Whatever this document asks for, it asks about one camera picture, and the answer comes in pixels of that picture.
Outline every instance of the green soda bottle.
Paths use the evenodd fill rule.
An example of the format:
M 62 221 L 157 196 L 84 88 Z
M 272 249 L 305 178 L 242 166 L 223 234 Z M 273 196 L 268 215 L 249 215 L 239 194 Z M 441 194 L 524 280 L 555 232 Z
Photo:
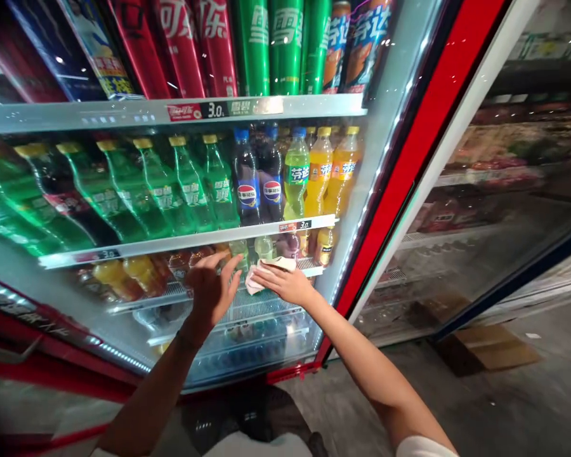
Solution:
M 230 168 L 224 164 L 218 150 L 216 135 L 203 135 L 206 148 L 205 179 L 213 200 L 213 209 L 221 230 L 239 227 L 239 215 L 233 202 Z
M 195 223 L 184 204 L 176 173 L 163 164 L 148 138 L 137 138 L 133 144 L 140 151 L 148 189 L 171 227 L 173 236 L 193 234 L 196 231 Z
M 35 228 L 0 200 L 0 235 L 18 244 L 34 257 L 63 250 L 61 242 Z
M 201 170 L 191 159 L 186 147 L 186 138 L 183 136 L 170 136 L 169 144 L 173 147 L 176 156 L 176 174 L 184 192 L 186 205 L 197 224 L 199 232 L 217 230 L 216 217 L 207 201 L 208 192 L 203 183 Z
M 305 144 L 306 129 L 295 127 L 292 143 L 285 155 L 284 190 L 287 202 L 284 220 L 300 219 L 305 214 L 305 190 L 309 181 L 311 155 Z
M 148 239 L 170 237 L 171 227 L 150 195 L 142 172 L 127 159 L 124 149 L 113 140 L 99 141 L 97 146 L 108 161 L 112 186 L 142 226 L 146 237 Z
M 25 153 L 27 148 L 18 146 L 15 151 Z M 0 198 L 35 228 L 57 238 L 66 250 L 94 247 L 86 233 L 49 204 L 29 170 L 1 156 Z
M 57 150 L 68 159 L 74 185 L 89 205 L 116 232 L 123 243 L 144 241 L 144 230 L 114 190 L 108 170 L 95 166 L 78 143 L 57 145 Z

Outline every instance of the soda can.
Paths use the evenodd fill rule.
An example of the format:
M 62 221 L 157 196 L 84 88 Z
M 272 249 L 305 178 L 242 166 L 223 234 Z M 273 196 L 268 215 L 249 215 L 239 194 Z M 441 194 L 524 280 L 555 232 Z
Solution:
M 322 93 L 331 12 L 331 0 L 305 1 L 305 27 L 300 61 L 301 94 Z
M 266 0 L 236 2 L 239 77 L 247 96 L 270 94 Z
M 6 5 L 0 5 L 0 72 L 27 103 L 67 101 Z
M 143 99 L 136 94 L 117 47 L 93 0 L 58 0 L 108 100 Z
M 345 92 L 364 92 L 370 83 L 379 50 L 384 49 L 392 5 L 392 0 L 370 0 L 356 11 Z
M 106 100 L 63 13 L 44 1 L 6 4 L 71 102 Z
M 271 8 L 271 94 L 298 95 L 303 0 L 274 0 Z
M 189 0 L 153 0 L 183 98 L 205 98 L 199 38 Z
M 158 48 L 151 33 L 150 22 L 154 18 L 147 2 L 110 0 L 110 9 L 146 98 L 174 98 L 168 84 L 170 68 L 161 59 L 163 50 Z
M 238 96 L 226 0 L 195 0 L 195 12 L 209 93 L 215 97 Z
M 332 5 L 332 19 L 328 32 L 328 50 L 324 69 L 324 93 L 338 92 L 343 72 L 343 57 L 351 22 L 351 2 L 336 1 Z

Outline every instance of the orange soda bottle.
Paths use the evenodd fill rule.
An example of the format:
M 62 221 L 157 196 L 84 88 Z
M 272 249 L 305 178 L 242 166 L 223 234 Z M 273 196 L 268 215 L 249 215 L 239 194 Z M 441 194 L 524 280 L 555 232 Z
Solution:
M 122 263 L 129 276 L 135 279 L 148 297 L 161 296 L 167 289 L 167 281 L 154 267 L 147 255 L 129 257 Z
M 93 276 L 102 284 L 110 286 L 124 301 L 136 301 L 144 295 L 138 283 L 127 276 L 120 260 L 107 260 L 95 264 Z
M 305 217 L 324 214 L 324 194 L 332 171 L 330 127 L 319 127 L 317 139 L 311 148 L 309 182 L 306 184 Z
M 332 175 L 328 182 L 328 191 L 324 200 L 324 214 L 340 217 L 349 203 L 349 195 L 353 189 L 353 172 L 361 160 L 362 153 L 357 143 L 360 128 L 351 126 L 347 135 L 334 150 Z

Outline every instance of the blue can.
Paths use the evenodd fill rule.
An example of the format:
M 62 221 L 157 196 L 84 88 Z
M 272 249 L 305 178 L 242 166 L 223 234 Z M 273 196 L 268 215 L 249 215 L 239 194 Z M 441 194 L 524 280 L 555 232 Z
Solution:
M 106 100 L 55 0 L 7 0 L 7 4 L 71 102 Z

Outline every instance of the red coca-cola can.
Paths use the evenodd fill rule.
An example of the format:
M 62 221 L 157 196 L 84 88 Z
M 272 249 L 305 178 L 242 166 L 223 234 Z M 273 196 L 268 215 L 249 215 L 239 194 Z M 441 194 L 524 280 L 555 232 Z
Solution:
M 183 98 L 205 98 L 199 39 L 188 0 L 153 0 Z
M 195 0 L 211 96 L 237 96 L 237 75 L 226 0 Z
M 168 85 L 170 68 L 161 59 L 163 52 L 150 31 L 149 21 L 154 18 L 149 4 L 146 0 L 110 0 L 110 9 L 146 98 L 173 98 Z

